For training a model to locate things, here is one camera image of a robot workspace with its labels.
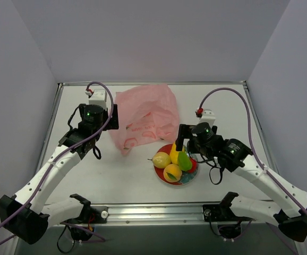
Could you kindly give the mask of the yellow fake mango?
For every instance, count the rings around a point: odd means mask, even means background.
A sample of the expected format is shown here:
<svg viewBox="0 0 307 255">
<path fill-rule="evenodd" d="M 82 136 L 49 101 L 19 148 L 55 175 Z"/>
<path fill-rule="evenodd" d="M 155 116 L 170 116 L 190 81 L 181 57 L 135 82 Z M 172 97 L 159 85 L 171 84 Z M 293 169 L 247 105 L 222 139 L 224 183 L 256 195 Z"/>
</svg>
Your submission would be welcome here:
<svg viewBox="0 0 307 255">
<path fill-rule="evenodd" d="M 170 150 L 169 156 L 172 164 L 178 165 L 178 154 L 180 152 L 176 150 L 176 144 L 172 144 L 172 148 Z"/>
</svg>

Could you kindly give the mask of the red fake strawberry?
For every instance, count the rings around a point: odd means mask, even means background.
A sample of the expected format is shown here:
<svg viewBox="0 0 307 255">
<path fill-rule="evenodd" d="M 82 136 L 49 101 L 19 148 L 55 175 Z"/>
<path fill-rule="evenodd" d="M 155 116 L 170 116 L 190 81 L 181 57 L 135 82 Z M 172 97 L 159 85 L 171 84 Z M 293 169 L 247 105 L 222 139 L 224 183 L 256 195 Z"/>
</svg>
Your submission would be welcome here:
<svg viewBox="0 0 307 255">
<path fill-rule="evenodd" d="M 189 173 L 189 174 L 194 173 L 198 168 L 198 163 L 193 158 L 190 158 L 190 162 L 191 162 L 192 166 L 187 171 L 187 173 Z"/>
</svg>

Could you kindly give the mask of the green fake fruit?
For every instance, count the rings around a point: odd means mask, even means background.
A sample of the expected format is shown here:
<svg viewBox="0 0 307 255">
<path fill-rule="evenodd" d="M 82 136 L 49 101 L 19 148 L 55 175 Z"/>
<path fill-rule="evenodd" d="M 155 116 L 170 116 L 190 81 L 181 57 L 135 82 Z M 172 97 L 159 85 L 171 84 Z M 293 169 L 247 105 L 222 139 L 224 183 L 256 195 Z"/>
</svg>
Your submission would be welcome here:
<svg viewBox="0 0 307 255">
<path fill-rule="evenodd" d="M 187 172 L 192 169 L 192 162 L 189 156 L 183 151 L 178 153 L 177 162 L 180 169 L 184 172 Z"/>
</svg>

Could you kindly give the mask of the yellow fake pear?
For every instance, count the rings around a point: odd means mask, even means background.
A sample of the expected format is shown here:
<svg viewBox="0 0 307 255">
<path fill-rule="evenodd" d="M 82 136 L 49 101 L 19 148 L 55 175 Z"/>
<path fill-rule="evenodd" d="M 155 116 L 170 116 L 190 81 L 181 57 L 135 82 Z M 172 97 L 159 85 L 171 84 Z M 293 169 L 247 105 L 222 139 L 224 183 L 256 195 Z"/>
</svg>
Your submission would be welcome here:
<svg viewBox="0 0 307 255">
<path fill-rule="evenodd" d="M 171 163 L 169 154 L 165 152 L 156 153 L 149 161 L 153 163 L 154 167 L 159 169 L 164 169 Z"/>
</svg>

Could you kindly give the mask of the pink plastic bag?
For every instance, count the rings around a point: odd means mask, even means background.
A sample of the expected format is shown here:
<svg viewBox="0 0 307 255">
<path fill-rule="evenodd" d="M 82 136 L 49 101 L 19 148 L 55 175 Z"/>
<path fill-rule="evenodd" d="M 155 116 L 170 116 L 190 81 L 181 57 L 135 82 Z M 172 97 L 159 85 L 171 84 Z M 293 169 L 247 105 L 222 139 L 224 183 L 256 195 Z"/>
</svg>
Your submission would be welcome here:
<svg viewBox="0 0 307 255">
<path fill-rule="evenodd" d="M 134 147 L 177 138 L 180 116 L 174 93 L 166 84 L 136 86 L 117 92 L 119 128 L 110 136 L 123 156 Z"/>
</svg>

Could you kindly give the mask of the orange fake peach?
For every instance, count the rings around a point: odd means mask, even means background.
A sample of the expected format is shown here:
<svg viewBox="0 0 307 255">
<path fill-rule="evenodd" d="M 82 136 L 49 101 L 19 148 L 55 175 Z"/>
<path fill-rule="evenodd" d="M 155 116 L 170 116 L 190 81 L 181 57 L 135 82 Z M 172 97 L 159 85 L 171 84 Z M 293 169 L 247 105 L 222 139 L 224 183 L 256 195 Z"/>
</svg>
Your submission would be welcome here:
<svg viewBox="0 0 307 255">
<path fill-rule="evenodd" d="M 163 171 L 164 179 L 167 182 L 175 183 L 181 179 L 182 171 L 178 165 L 169 164 Z"/>
</svg>

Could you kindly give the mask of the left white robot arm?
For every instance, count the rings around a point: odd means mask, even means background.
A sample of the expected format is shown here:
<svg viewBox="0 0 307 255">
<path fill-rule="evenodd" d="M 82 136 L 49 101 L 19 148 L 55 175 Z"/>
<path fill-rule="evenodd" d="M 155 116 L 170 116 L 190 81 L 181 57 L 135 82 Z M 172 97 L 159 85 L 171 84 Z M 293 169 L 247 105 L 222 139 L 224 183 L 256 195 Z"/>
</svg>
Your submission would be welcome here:
<svg viewBox="0 0 307 255">
<path fill-rule="evenodd" d="M 81 122 L 59 141 L 50 159 L 38 173 L 13 196 L 0 198 L 0 219 L 3 227 L 28 244 L 38 242 L 48 228 L 66 221 L 87 223 L 98 212 L 86 198 L 72 194 L 64 201 L 46 205 L 46 201 L 66 174 L 89 151 L 98 153 L 96 142 L 102 131 L 117 130 L 118 110 L 99 105 L 80 104 Z"/>
</svg>

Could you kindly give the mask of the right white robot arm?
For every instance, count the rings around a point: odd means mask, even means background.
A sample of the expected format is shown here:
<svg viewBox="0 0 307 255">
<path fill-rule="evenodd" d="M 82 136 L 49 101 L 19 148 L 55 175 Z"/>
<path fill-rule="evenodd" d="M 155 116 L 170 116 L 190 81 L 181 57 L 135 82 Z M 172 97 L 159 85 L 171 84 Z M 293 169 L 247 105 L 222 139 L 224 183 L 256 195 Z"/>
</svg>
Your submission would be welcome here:
<svg viewBox="0 0 307 255">
<path fill-rule="evenodd" d="M 181 124 L 176 149 L 180 151 L 187 140 L 190 153 L 213 160 L 221 170 L 249 181 L 269 197 L 268 201 L 262 201 L 229 192 L 220 203 L 222 212 L 274 225 L 293 241 L 304 242 L 307 237 L 307 192 L 272 169 L 260 166 L 252 149 L 238 139 L 224 139 L 216 132 L 217 128 L 210 127 L 207 122 Z"/>
</svg>

